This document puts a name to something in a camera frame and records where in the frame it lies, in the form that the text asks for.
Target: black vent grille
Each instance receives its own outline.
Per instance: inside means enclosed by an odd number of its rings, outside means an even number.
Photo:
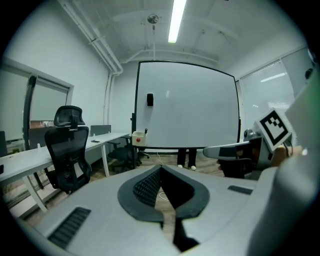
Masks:
[[[85,222],[91,210],[77,207],[49,236],[48,240],[65,249],[82,224]]]

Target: office chair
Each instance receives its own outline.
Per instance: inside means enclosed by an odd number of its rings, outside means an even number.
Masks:
[[[7,154],[8,154],[8,151],[7,151],[6,135],[3,130],[0,130],[0,158],[6,156]]]
[[[55,168],[54,171],[46,171],[46,175],[54,189],[72,193],[90,180],[91,166],[85,159],[89,128],[78,127],[84,124],[81,108],[61,106],[54,117],[54,125],[58,128],[48,130],[44,135]],[[82,171],[79,177],[75,164]]]
[[[116,159],[118,162],[121,162],[119,165],[112,165],[112,170],[114,171],[116,167],[122,167],[122,171],[125,168],[132,170],[134,169],[133,165],[133,145],[131,141],[131,136],[123,136],[126,140],[126,145],[124,147],[118,147],[120,143],[110,142],[113,145],[114,150],[108,154],[109,158]],[[142,164],[140,157],[137,152],[134,152],[135,164],[140,166]]]

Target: window blinds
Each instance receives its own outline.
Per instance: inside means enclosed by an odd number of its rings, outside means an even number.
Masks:
[[[252,128],[255,120],[275,108],[292,132],[292,144],[295,145],[296,134],[285,114],[295,98],[291,81],[282,62],[268,65],[240,79],[240,88],[245,111],[243,127]]]
[[[30,121],[53,121],[57,109],[66,105],[68,88],[38,78],[34,87]]]

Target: table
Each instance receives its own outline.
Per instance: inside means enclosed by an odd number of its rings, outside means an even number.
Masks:
[[[106,143],[126,135],[128,135],[128,133],[126,132],[111,132],[107,134],[97,135],[95,137],[88,137],[87,139],[85,145],[86,152],[98,147],[101,148],[103,167],[106,177],[110,175],[106,156]],[[38,193],[35,191],[35,188],[33,187],[28,175],[31,175],[37,171],[53,165],[47,147],[43,146],[41,148],[35,148],[0,157],[0,165],[4,165],[4,172],[0,174],[0,184],[4,186],[18,179],[22,179],[37,205],[43,212],[46,212],[47,208],[42,202]]]

